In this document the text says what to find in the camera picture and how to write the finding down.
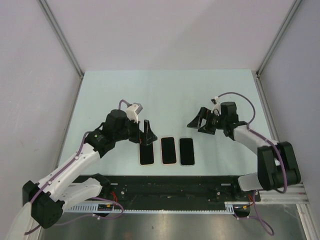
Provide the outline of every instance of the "wall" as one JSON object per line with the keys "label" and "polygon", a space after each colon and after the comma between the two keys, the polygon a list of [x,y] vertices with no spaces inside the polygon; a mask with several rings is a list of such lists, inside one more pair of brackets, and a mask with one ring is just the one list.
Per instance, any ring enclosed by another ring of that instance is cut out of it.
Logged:
{"label": "wall", "polygon": [[280,138],[295,148],[316,217],[320,215],[319,23],[320,1],[304,1],[261,75]]}
{"label": "wall", "polygon": [[0,7],[0,239],[22,186],[52,170],[80,83],[35,0]]}
{"label": "wall", "polygon": [[48,0],[83,70],[256,70],[293,2]]}

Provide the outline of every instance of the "white tabletop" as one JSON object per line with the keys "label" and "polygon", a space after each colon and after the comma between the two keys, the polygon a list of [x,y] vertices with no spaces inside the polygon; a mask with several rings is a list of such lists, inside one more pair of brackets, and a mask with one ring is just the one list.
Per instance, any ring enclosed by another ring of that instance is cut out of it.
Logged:
{"label": "white tabletop", "polygon": [[[154,164],[141,166],[139,145],[127,140],[116,143],[113,150],[85,170],[83,175],[217,176],[256,172],[257,156],[240,143],[225,137],[222,130],[209,135],[187,128],[200,107],[212,108],[210,99],[225,92],[238,92],[253,102],[256,118],[251,126],[270,138],[249,69],[87,71],[59,164],[78,149],[84,132],[98,127],[111,110],[118,108],[119,101],[125,99],[130,103],[142,104],[140,129],[143,130],[143,120],[148,119],[158,137],[158,141],[153,143]],[[251,106],[239,96],[223,96],[220,101],[236,102],[240,121],[251,119]],[[176,164],[162,164],[162,137],[175,138]],[[183,137],[193,138],[194,166],[180,165],[179,139]]]}

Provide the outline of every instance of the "phone screen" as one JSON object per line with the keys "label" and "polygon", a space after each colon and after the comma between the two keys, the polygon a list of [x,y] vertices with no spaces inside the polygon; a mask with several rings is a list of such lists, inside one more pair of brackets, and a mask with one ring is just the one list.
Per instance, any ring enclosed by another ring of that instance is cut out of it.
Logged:
{"label": "phone screen", "polygon": [[148,146],[139,144],[139,152],[141,165],[151,165],[155,163],[153,143]]}
{"label": "phone screen", "polygon": [[194,141],[192,138],[180,138],[180,163],[184,166],[195,165]]}
{"label": "phone screen", "polygon": [[177,162],[175,139],[173,137],[161,138],[161,155],[163,164],[175,164]]}

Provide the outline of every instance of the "shiny floor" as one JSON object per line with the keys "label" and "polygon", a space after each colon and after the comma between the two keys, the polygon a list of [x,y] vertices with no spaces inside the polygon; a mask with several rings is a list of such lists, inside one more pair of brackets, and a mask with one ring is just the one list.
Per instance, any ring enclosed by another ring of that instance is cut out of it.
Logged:
{"label": "shiny floor", "polygon": [[[274,229],[269,236],[254,219],[237,221],[232,215],[126,214],[116,220],[86,217],[66,226],[42,231],[42,240],[306,240],[297,207],[259,205],[264,220]],[[60,223],[78,217],[66,213]]]}

